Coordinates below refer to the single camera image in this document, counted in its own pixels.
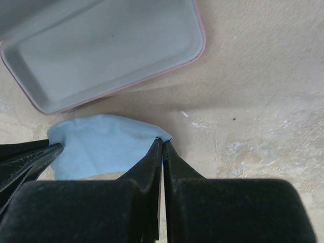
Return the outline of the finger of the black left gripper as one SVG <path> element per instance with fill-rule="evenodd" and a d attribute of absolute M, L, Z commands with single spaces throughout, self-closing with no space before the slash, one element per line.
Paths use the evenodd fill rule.
<path fill-rule="evenodd" d="M 1 215 L 20 187 L 36 180 L 62 151 L 62 144 L 49 144 L 10 159 L 1 159 Z"/>
<path fill-rule="evenodd" d="M 28 153 L 49 145 L 48 139 L 18 144 L 1 144 L 1 159 L 10 159 L 20 154 Z"/>

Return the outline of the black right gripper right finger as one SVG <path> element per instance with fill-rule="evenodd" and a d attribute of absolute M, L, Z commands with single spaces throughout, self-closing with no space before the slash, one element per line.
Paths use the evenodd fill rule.
<path fill-rule="evenodd" d="M 296 189 L 281 179 L 208 179 L 163 144 L 168 242 L 316 242 Z"/>

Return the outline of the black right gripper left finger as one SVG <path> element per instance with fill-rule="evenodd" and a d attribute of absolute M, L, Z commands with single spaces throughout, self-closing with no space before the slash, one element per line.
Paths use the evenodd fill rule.
<path fill-rule="evenodd" d="M 115 180 L 30 181 L 1 220 L 1 242 L 155 242 L 162 141 Z"/>

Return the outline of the blue cleaning cloth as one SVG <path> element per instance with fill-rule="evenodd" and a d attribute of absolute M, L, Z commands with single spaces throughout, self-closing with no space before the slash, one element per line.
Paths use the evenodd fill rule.
<path fill-rule="evenodd" d="M 64 120 L 47 131 L 49 144 L 63 145 L 52 162 L 56 180 L 76 180 L 129 170 L 154 140 L 170 141 L 162 128 L 109 114 Z"/>

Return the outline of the pink glasses case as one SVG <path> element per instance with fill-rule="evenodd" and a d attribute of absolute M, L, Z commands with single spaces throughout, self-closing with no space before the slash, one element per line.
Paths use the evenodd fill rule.
<path fill-rule="evenodd" d="M 195 61 L 196 1 L 1 1 L 1 59 L 55 113 Z"/>

